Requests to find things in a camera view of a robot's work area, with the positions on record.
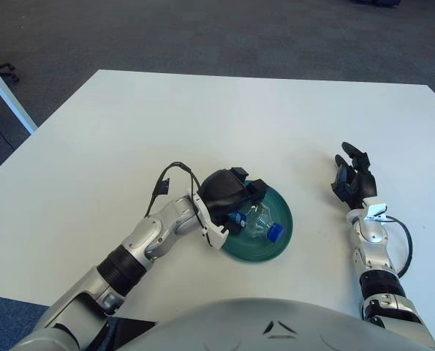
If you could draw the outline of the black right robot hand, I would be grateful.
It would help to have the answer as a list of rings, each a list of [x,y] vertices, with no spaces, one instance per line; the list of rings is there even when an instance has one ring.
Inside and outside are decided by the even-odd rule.
[[[347,222],[352,224],[361,220],[385,219],[387,205],[377,197],[377,185],[369,170],[368,154],[348,142],[343,142],[341,147],[352,164],[348,164],[339,154],[335,156],[337,174],[331,189],[350,208]]]

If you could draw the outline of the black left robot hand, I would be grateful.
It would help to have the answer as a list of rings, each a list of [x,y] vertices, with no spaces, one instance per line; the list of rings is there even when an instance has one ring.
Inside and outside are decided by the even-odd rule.
[[[203,237],[214,249],[222,248],[232,231],[248,226],[246,207],[266,196],[269,186],[262,179],[247,181],[248,175],[241,167],[217,170],[189,193]]]

